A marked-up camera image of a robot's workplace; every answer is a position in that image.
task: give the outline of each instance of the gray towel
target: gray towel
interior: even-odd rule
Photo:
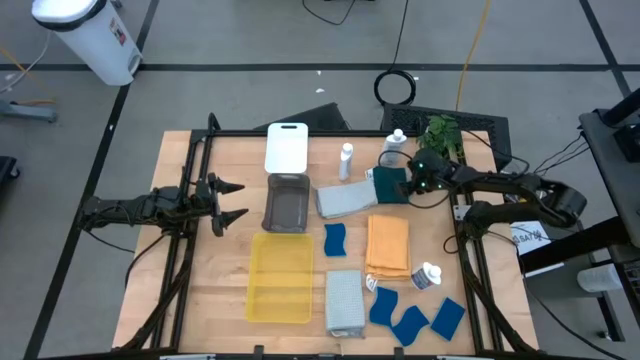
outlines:
[[[376,204],[378,198],[373,179],[316,190],[318,213],[325,219],[350,215]]]
[[[327,332],[335,337],[362,337],[365,325],[362,274],[359,270],[327,271]]]

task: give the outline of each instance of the orange towel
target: orange towel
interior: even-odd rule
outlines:
[[[408,279],[409,221],[392,216],[369,216],[366,272],[376,279]]]

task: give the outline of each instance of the gray floor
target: gray floor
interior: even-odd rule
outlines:
[[[149,0],[123,1],[120,11],[137,36]],[[308,0],[339,18],[348,3]],[[631,24],[640,3],[590,1],[621,64],[640,63]],[[161,0],[143,54],[149,64],[369,63],[393,57],[402,16],[400,0],[358,2],[342,27],[308,15],[298,1]],[[463,63],[482,11],[479,1],[412,1],[399,63]],[[44,31],[28,2],[0,3],[0,45],[21,62],[41,50]],[[0,58],[0,64],[8,60]],[[45,64],[80,60],[57,38]],[[484,64],[606,64],[578,1],[494,0],[474,57]],[[0,72],[4,79],[8,72]],[[33,330],[75,208],[93,163],[118,88],[90,72],[35,71],[58,100],[54,125],[0,119],[0,154],[16,156],[23,175],[0,202],[0,358],[22,357]],[[149,188],[162,133],[203,127],[214,111],[225,129],[248,129],[335,101],[356,129],[379,126],[382,109],[372,94],[377,71],[140,72],[115,129],[96,194],[137,195]],[[453,109],[457,72],[412,71],[415,105]],[[624,74],[632,89],[640,73]],[[385,80],[383,96],[401,99],[405,84]],[[2,99],[46,97],[29,80]],[[577,116],[622,98],[611,72],[470,72],[460,110],[509,118],[513,153],[537,166],[573,140]],[[549,172],[586,194],[586,226],[614,215],[588,153]],[[96,232],[133,248],[137,229]],[[108,350],[131,256],[81,237],[41,356]],[[640,331],[620,292],[612,293],[628,339]],[[597,339],[604,329],[593,299],[545,298],[568,325],[597,344],[631,358],[632,341]],[[543,349],[553,354],[601,355],[557,326],[532,300]]]

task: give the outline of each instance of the yellow plastic tray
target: yellow plastic tray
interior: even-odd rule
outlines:
[[[304,324],[311,320],[313,239],[256,234],[251,245],[247,320]]]

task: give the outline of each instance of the wooden table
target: wooden table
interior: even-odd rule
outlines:
[[[487,138],[486,133],[478,134]],[[179,183],[189,135],[189,132],[164,134],[153,177],[153,187]],[[468,134],[465,134],[463,139],[469,165],[481,171],[495,170],[488,147]],[[307,175],[312,186],[340,184],[339,154],[342,144],[347,141],[354,144],[355,148],[352,176],[349,180],[364,180],[365,170],[376,163],[383,138],[316,137],[311,138],[309,142]],[[251,240],[254,234],[264,231],[260,224],[267,199],[265,148],[266,137],[219,137],[213,140],[209,171],[215,171],[225,181],[246,186],[242,191],[220,196],[221,206],[225,210],[248,208],[249,213],[231,225],[221,238],[215,237],[211,232],[209,218],[200,221],[180,352],[252,353],[254,346],[261,344],[265,346],[267,353],[317,354],[342,351],[344,354],[391,354],[393,348],[400,344],[386,327],[367,322],[364,339],[337,339],[327,336],[325,330],[325,273],[328,270],[364,270],[367,217],[371,214],[389,214],[409,219],[412,264],[429,261],[439,265],[443,271],[442,285],[423,292],[416,290],[409,281],[380,282],[380,285],[395,289],[399,293],[398,306],[393,313],[394,323],[399,321],[404,310],[411,305],[418,305],[425,316],[432,320],[447,296],[467,307],[458,256],[446,254],[442,249],[443,241],[453,234],[448,201],[429,210],[407,205],[378,205],[367,211],[328,221],[318,216],[315,199],[311,196],[307,232],[314,239],[315,249],[312,320],[304,325],[247,322],[245,301]],[[415,142],[409,139],[405,151],[413,154],[415,150]],[[197,159],[200,159],[202,149],[199,151]],[[194,169],[198,168],[199,164],[196,161]],[[443,191],[414,195],[412,201],[426,205],[436,202],[444,195]],[[474,197],[476,200],[493,203],[502,201],[499,194],[475,193]],[[336,222],[343,222],[347,227],[346,258],[328,258],[324,255],[323,225]],[[491,230],[511,238],[509,226],[506,224],[494,225]],[[158,235],[158,228],[143,227],[136,253],[148,246]],[[448,245],[455,247],[455,241]],[[114,346],[122,345],[129,340],[157,303],[168,246],[169,241],[163,241],[141,258],[133,269],[120,313]],[[531,346],[537,347],[515,248],[492,235],[485,237],[484,247],[496,304],[522,338]],[[363,292],[368,318],[374,294],[366,288],[363,288]],[[478,304],[485,348],[490,348],[486,312],[479,301]],[[173,315],[173,309],[170,309],[165,321],[163,345],[168,344]],[[419,333],[414,344],[405,348],[405,353],[473,354],[468,314],[465,314],[451,342],[443,340],[425,328]]]

